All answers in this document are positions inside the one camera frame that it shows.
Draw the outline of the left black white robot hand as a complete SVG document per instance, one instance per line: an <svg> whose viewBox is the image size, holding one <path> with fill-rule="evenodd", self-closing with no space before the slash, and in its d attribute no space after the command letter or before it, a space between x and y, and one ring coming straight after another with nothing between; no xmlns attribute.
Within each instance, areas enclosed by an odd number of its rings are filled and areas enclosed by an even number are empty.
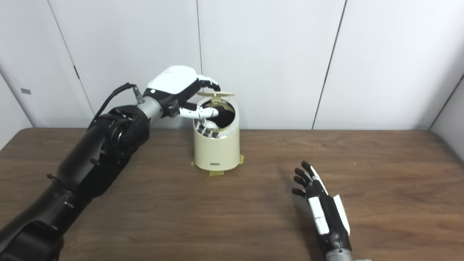
<svg viewBox="0 0 464 261"><path fill-rule="evenodd" d="M152 123L165 117L210 119L223 114L222 107L201 108L188 102L202 88L220 91L216 81L197 74L195 69L170 66L148 83L143 94L144 103L138 107Z"/></svg>

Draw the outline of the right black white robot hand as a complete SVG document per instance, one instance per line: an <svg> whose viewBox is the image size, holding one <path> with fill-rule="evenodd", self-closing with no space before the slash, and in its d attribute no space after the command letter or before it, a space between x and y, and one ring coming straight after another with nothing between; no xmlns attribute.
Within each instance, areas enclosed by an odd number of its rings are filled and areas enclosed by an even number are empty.
<svg viewBox="0 0 464 261"><path fill-rule="evenodd" d="M321 253L327 261L352 260L350 225L340 195L330 195L315 168L307 161L294 170L293 180L301 188L292 188L294 195L308 204L316 229Z"/></svg>

